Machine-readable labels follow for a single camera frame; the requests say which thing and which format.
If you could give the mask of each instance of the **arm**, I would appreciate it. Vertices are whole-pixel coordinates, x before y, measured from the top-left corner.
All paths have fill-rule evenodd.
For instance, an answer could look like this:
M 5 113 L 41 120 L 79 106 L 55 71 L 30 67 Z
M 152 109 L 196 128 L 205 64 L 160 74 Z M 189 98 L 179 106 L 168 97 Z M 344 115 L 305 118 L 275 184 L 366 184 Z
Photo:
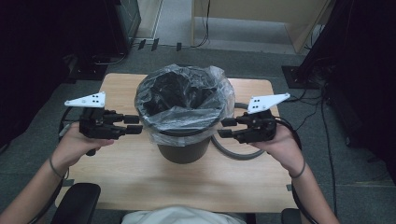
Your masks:
M 114 140 L 85 137 L 78 131 L 78 124 L 74 123 L 51 156 L 53 167 L 59 175 L 64 175 L 68 167 L 76 164 L 90 149 L 98 150 L 113 143 Z M 0 215 L 0 223 L 28 223 L 45 206 L 60 181 L 61 178 L 50 167 L 50 160 L 46 160 L 17 198 Z
M 251 145 L 271 154 L 289 171 L 291 176 L 297 176 L 303 170 L 303 154 L 291 132 L 282 125 L 277 126 L 276 137 L 273 140 Z M 304 208 L 318 223 L 339 223 L 327 204 L 308 164 L 305 165 L 300 176 L 292 179 L 292 184 Z

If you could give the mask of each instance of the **trash can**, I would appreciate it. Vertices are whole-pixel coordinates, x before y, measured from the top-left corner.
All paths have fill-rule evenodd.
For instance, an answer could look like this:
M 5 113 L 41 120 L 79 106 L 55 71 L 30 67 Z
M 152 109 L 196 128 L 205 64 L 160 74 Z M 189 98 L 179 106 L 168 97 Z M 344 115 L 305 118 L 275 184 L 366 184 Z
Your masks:
M 171 64 L 146 76 L 134 106 L 163 156 L 190 163 L 206 153 L 219 122 L 233 116 L 233 86 L 216 66 Z

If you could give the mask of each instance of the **white shirt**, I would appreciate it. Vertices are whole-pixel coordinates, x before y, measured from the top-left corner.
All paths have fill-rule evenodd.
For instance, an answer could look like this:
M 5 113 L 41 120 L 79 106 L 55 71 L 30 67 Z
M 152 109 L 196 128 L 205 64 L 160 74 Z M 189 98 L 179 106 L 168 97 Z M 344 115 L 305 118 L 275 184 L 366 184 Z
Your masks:
M 205 210 L 172 206 L 154 211 L 127 214 L 122 224 L 246 224 L 245 221 L 225 214 Z

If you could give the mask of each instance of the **chair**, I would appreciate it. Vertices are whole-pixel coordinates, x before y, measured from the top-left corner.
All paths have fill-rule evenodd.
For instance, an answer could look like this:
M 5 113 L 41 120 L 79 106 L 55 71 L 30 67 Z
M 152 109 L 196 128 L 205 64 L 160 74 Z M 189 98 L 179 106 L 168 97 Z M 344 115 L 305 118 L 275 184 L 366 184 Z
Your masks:
M 101 189 L 96 184 L 77 183 L 64 195 L 51 223 L 91 223 Z
M 282 224 L 302 224 L 299 209 L 286 208 L 280 215 Z

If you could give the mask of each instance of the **person's left hand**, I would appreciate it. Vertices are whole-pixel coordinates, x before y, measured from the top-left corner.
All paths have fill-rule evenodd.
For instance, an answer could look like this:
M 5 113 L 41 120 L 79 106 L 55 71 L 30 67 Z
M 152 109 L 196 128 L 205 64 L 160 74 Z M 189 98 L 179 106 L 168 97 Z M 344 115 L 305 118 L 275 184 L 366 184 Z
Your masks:
M 89 150 L 99 150 L 101 147 L 114 143 L 113 139 L 87 138 L 79 132 L 79 124 L 71 124 L 69 130 L 62 138 L 52 155 L 52 163 L 60 170 L 76 164 Z

